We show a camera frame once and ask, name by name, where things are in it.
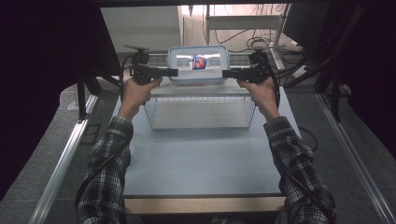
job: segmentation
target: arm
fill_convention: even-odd
[[[145,86],[137,85],[132,79],[126,81],[119,114],[110,121],[105,136],[93,147],[86,177],[106,158],[120,150],[123,144],[129,146],[134,134],[131,120],[137,114],[139,106],[149,99],[149,92],[160,85],[161,81],[161,78],[155,79]],[[78,203],[78,223],[126,223],[122,195],[125,172],[130,162],[130,150],[125,147],[89,183]]]
[[[307,193],[298,187],[285,172],[284,168],[330,211],[335,211],[332,194],[323,184],[312,164],[314,156],[311,148],[295,133],[288,120],[279,115],[273,80],[268,78],[258,85],[245,81],[238,81],[238,84],[240,87],[247,88],[252,100],[267,120],[264,129],[268,135],[276,168],[281,176],[279,188],[286,196],[285,207],[288,222],[330,223]]]

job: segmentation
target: table surface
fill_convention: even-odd
[[[119,108],[120,100],[114,115]],[[279,111],[299,133],[282,88]],[[133,119],[136,161],[127,169],[124,197],[280,196],[264,122],[256,108],[248,130],[152,131],[142,106]]]

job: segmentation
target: wire basket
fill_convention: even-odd
[[[145,104],[152,130],[248,129],[250,96],[152,96]]]

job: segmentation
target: plaid shirt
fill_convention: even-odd
[[[329,223],[318,207],[301,191],[280,168],[280,161],[290,173],[306,188],[334,210],[335,204],[329,190],[323,185],[320,176],[312,166],[312,150],[291,128],[284,117],[273,119],[264,124],[270,147],[281,175],[279,188],[287,199],[285,201],[289,223]],[[134,133],[130,121],[114,117],[105,136],[92,149],[88,161],[88,172],[92,173],[104,158],[113,154]],[[78,204],[78,223],[126,223],[125,206],[122,198],[125,171],[131,161],[131,154],[125,148],[121,154],[106,166],[85,189]],[[214,223],[235,223],[224,218],[213,219]]]

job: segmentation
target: clear plastic container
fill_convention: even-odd
[[[175,47],[168,51],[168,68],[178,69],[170,77],[179,86],[219,85],[226,78],[222,70],[230,69],[228,50],[224,46]]]

